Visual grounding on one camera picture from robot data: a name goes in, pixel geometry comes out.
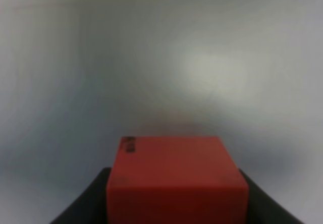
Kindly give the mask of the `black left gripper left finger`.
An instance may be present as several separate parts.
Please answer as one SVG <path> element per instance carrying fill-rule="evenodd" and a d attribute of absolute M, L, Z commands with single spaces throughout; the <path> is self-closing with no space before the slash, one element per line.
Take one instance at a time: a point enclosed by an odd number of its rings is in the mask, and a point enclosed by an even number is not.
<path fill-rule="evenodd" d="M 110 173 L 110 167 L 103 168 L 86 190 L 52 223 L 108 223 L 106 185 Z"/>

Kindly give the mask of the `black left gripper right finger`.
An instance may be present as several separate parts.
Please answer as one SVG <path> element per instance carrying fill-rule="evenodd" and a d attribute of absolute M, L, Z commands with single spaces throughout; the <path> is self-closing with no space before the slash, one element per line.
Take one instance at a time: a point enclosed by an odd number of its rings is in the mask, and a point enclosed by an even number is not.
<path fill-rule="evenodd" d="M 274 201 L 241 169 L 249 187 L 247 224 L 302 224 L 302 222 Z"/>

